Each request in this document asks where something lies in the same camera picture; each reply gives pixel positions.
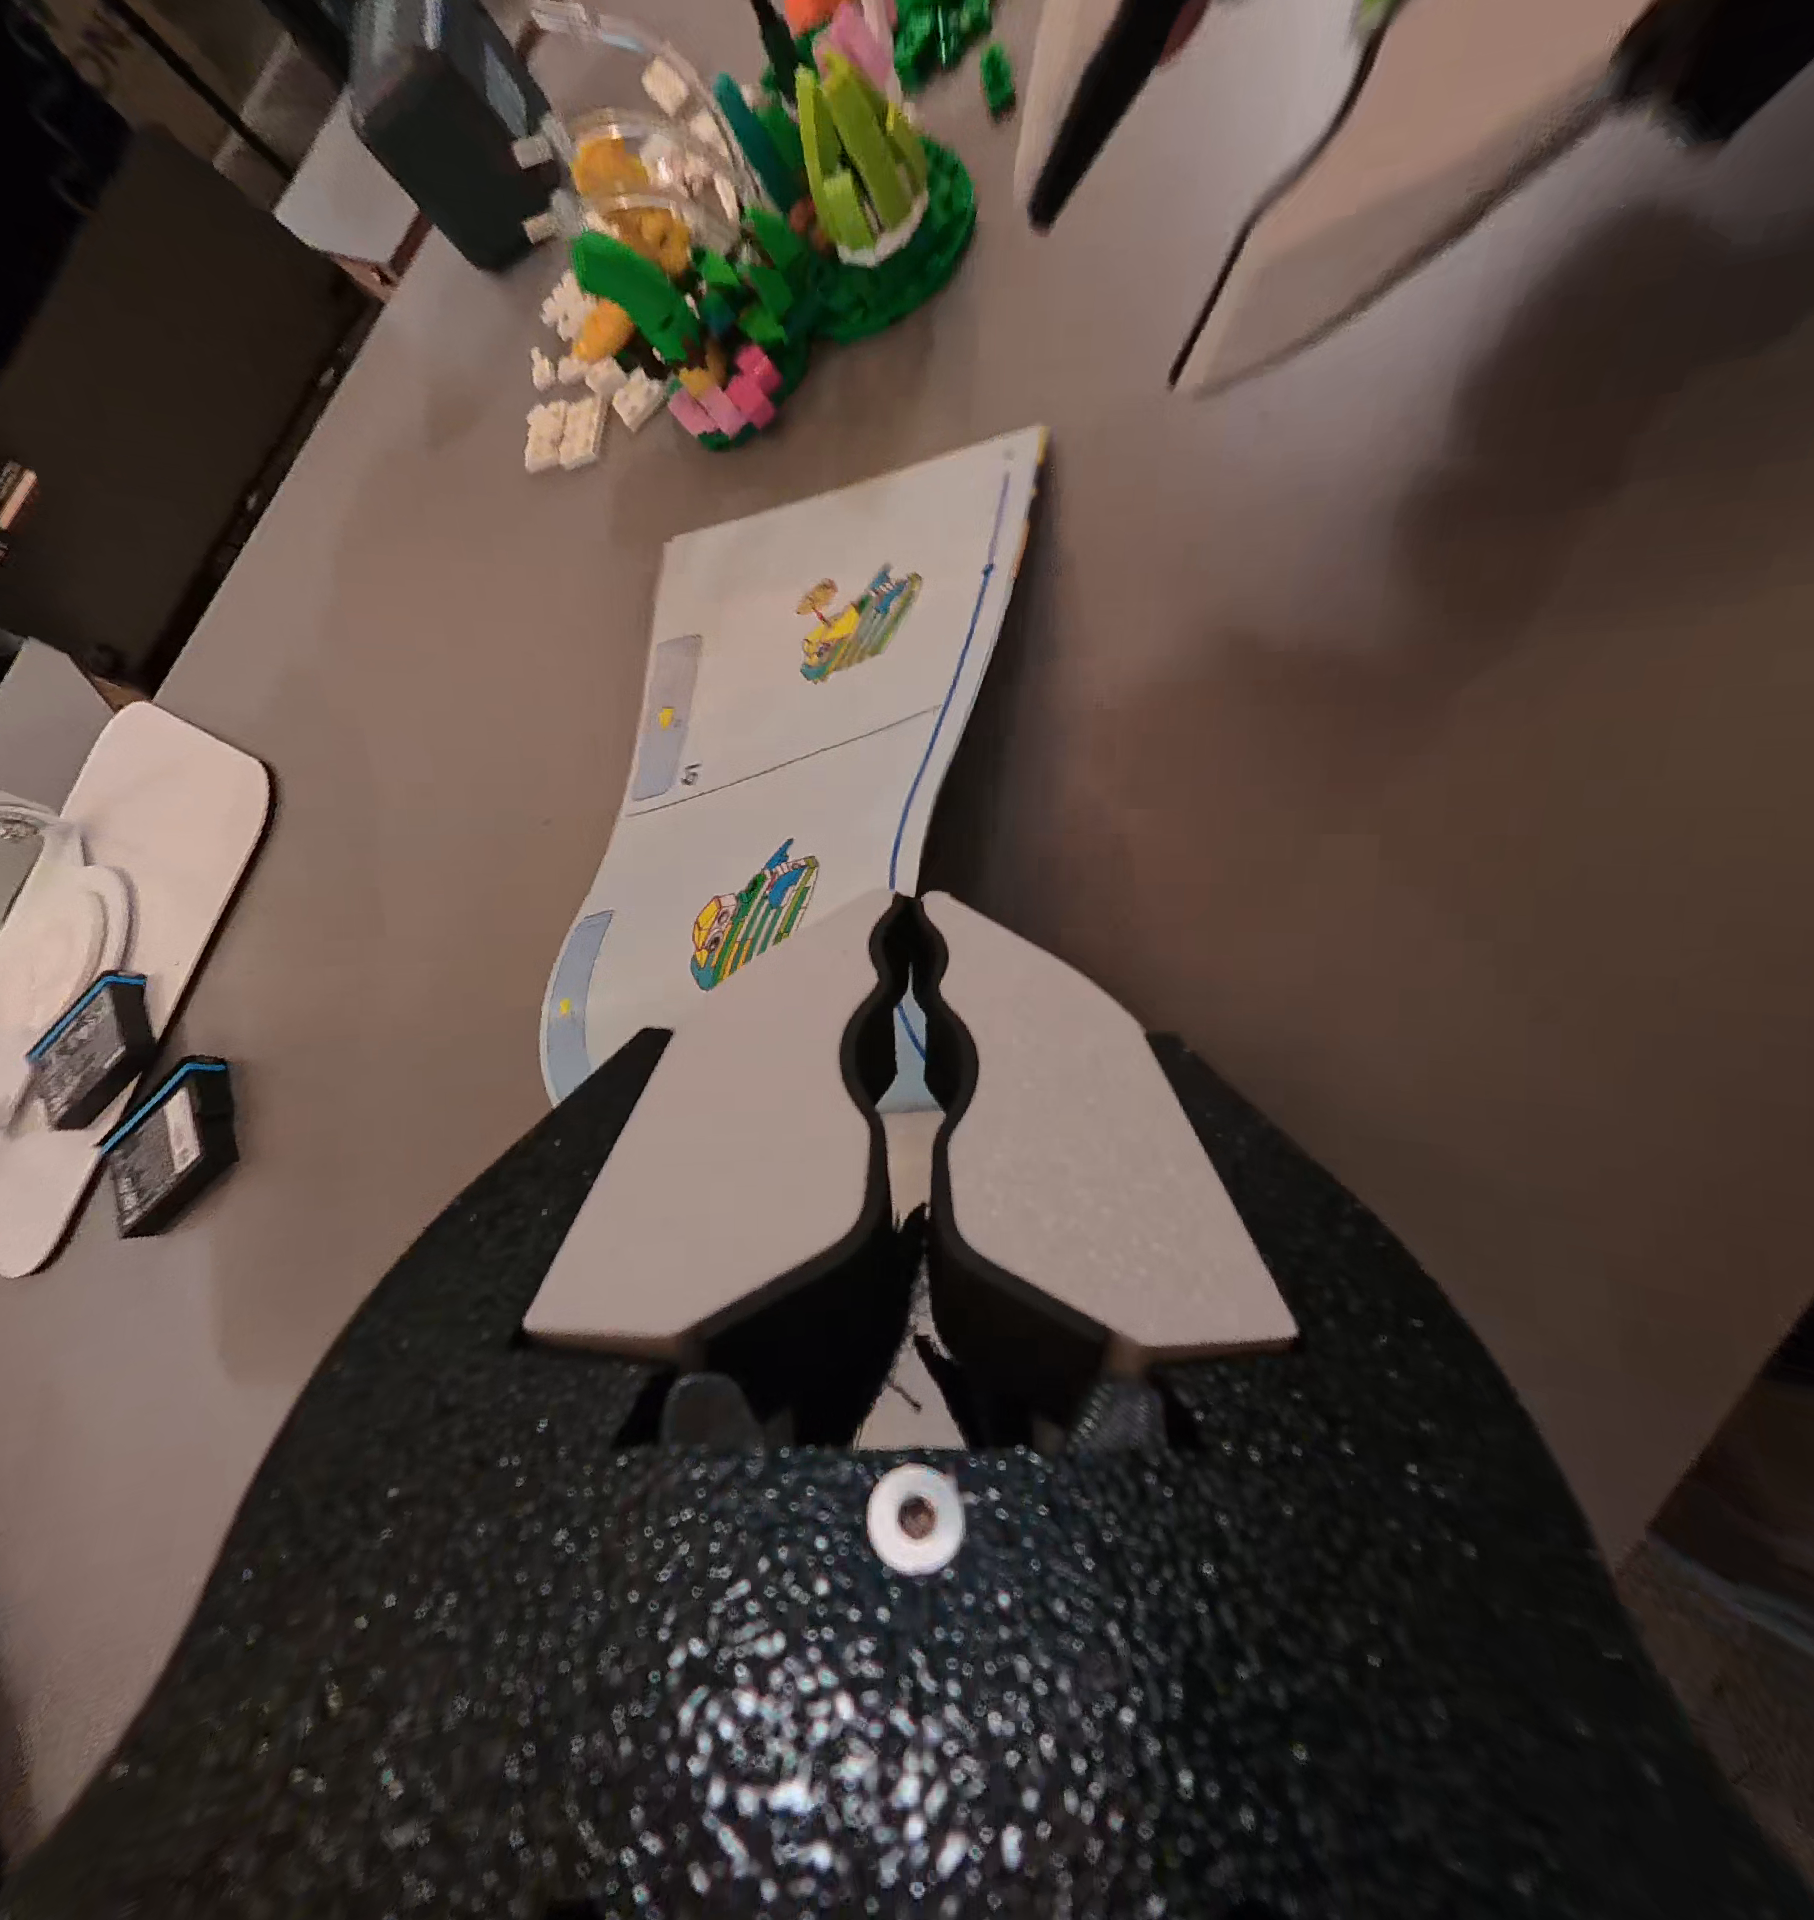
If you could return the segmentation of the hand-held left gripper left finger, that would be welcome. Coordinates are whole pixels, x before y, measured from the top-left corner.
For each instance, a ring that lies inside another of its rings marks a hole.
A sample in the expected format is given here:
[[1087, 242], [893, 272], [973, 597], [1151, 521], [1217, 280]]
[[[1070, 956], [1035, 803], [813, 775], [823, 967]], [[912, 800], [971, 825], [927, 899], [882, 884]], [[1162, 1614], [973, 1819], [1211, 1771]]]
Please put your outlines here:
[[893, 1230], [882, 1097], [912, 990], [912, 899], [806, 922], [669, 1039], [518, 1334], [693, 1356], [755, 1308]]

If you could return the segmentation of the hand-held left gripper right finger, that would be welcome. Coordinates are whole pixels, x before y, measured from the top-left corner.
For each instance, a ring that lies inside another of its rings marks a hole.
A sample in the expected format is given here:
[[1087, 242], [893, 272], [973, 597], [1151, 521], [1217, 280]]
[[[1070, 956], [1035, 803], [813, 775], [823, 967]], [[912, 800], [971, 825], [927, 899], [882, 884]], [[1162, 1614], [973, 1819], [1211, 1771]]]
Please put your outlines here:
[[938, 1334], [971, 1375], [1146, 1375], [1297, 1341], [1146, 1029], [950, 890], [922, 907]]

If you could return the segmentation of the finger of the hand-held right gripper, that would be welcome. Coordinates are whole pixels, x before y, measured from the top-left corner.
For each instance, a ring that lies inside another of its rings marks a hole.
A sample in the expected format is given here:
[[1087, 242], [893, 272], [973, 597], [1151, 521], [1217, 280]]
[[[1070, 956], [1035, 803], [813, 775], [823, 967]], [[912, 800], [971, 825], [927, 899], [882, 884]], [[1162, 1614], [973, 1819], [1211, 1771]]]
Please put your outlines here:
[[1445, 255], [1613, 103], [1651, 0], [1412, 0], [1360, 35], [1328, 131], [1253, 199], [1173, 369], [1217, 399]]
[[1051, 0], [1035, 25], [1024, 131], [1015, 131], [1015, 199], [1029, 231], [1051, 231], [1113, 123], [1135, 111], [1168, 45], [1178, 42], [1178, 0]]

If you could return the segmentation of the instruction booklet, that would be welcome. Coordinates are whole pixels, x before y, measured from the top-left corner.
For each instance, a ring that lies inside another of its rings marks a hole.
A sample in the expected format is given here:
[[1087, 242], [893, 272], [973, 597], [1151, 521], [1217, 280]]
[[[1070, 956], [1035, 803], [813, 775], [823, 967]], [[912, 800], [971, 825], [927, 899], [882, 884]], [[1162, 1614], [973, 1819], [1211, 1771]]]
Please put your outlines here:
[[806, 922], [915, 890], [1039, 459], [1029, 421], [669, 542], [625, 795], [540, 997], [545, 1105]]

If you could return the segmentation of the grey desk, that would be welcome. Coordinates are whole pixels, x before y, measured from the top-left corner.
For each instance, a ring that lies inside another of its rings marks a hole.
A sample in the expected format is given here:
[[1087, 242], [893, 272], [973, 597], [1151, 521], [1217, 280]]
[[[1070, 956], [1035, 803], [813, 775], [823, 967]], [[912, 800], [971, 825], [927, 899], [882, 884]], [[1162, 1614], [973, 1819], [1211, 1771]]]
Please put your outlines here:
[[1051, 235], [973, 79], [962, 280], [740, 457], [518, 475], [518, 280], [428, 235], [159, 683], [267, 767], [181, 1013], [247, 1164], [0, 1278], [0, 1847], [165, 1668], [289, 1399], [540, 1121], [540, 985], [670, 532], [1051, 431], [922, 877], [1189, 1039], [1470, 1316], [1630, 1557], [1814, 1301], [1814, 65], [1601, 117], [1228, 388], [1168, 366], [1320, 103], [1217, 4]]

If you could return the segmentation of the pile of green bricks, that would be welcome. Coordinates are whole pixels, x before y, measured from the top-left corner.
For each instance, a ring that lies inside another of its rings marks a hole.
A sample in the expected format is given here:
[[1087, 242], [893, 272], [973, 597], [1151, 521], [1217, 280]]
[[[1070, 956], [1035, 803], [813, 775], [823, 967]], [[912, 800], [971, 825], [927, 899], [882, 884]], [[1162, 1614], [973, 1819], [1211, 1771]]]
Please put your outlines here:
[[897, 0], [897, 86], [922, 92], [973, 53], [989, 117], [1015, 111], [1015, 61], [994, 42], [994, 0]]

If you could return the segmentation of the green brick plant model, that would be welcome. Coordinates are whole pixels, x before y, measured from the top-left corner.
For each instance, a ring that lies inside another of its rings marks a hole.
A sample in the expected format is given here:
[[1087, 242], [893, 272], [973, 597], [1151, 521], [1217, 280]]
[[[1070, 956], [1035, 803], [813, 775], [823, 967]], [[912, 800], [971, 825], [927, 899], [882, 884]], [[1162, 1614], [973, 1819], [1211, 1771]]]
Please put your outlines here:
[[817, 341], [866, 341], [922, 308], [973, 231], [971, 163], [922, 131], [897, 86], [897, 4], [839, 4], [789, 35], [757, 20], [757, 79], [703, 72], [757, 179], [745, 242], [703, 266], [703, 366], [681, 347], [657, 413], [700, 449], [740, 449], [775, 421]]

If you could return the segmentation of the black battery blue edge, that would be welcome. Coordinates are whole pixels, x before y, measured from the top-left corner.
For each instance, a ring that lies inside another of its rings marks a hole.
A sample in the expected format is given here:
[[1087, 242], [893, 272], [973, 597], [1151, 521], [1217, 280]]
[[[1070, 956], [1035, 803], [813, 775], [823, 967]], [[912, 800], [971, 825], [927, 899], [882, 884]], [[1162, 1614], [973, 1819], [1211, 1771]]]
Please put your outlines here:
[[170, 1062], [96, 1142], [117, 1239], [165, 1233], [238, 1166], [238, 1078], [225, 1054]]
[[27, 1052], [27, 1097], [54, 1133], [92, 1126], [159, 1054], [154, 979], [108, 967]]

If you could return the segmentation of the black charger box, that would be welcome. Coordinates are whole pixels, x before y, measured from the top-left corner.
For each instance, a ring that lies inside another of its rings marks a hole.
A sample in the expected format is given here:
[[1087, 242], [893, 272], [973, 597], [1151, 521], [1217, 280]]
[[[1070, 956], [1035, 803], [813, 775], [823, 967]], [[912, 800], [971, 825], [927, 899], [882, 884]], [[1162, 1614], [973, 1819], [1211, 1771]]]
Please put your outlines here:
[[560, 188], [552, 103], [480, 0], [354, 0], [348, 123], [475, 272], [531, 250]]

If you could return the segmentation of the white stand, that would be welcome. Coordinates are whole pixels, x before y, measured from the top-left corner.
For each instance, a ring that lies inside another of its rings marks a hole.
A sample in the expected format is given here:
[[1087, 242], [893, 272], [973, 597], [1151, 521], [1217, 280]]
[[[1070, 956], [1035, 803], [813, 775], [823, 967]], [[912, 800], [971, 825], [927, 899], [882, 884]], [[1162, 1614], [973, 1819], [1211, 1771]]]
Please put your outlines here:
[[58, 803], [0, 795], [0, 845], [27, 854], [0, 907], [0, 1278], [58, 1251], [134, 1110], [117, 1091], [86, 1126], [54, 1126], [32, 1043], [96, 979], [139, 979], [165, 1043], [262, 831], [267, 775], [165, 704], [109, 710]]

